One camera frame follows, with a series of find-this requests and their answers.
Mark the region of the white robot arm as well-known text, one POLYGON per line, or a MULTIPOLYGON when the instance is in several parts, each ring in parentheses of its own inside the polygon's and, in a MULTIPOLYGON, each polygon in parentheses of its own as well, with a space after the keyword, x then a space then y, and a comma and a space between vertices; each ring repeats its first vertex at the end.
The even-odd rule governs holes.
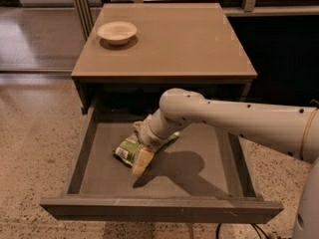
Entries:
POLYGON ((175 132, 204 122, 311 164, 300 198, 292 239, 319 238, 319 111, 316 108, 208 100, 183 89, 170 89, 159 109, 137 124, 142 149, 133 174, 142 174, 175 132))

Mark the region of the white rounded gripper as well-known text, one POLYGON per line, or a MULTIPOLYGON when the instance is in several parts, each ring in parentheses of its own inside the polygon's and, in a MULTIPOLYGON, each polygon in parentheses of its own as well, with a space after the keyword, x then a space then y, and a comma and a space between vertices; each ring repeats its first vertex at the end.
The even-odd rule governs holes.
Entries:
POLYGON ((159 149, 162 140, 152 132, 148 122, 135 121, 134 128, 139 134, 139 142, 145 147, 135 155, 132 175, 142 175, 155 156, 152 149, 159 149))

